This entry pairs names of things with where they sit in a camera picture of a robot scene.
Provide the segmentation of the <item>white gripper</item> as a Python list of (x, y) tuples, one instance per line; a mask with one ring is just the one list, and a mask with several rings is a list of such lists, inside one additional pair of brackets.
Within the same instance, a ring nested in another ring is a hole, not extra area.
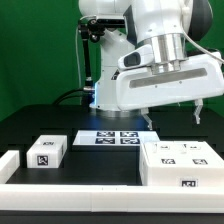
[(221, 65), (202, 54), (180, 64), (181, 69), (153, 75), (149, 67), (121, 72), (116, 80), (117, 105), (121, 110), (141, 109), (141, 115), (153, 130), (147, 107), (194, 101), (194, 117), (200, 123), (204, 98), (224, 93)]

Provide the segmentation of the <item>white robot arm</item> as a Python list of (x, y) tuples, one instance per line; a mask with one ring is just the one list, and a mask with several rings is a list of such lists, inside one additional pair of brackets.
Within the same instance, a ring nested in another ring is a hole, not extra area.
[(101, 45), (93, 111), (146, 116), (152, 107), (192, 101), (199, 120), (203, 100), (224, 94), (221, 53), (186, 52), (211, 27), (208, 0), (79, 0), (79, 9), (83, 41)]

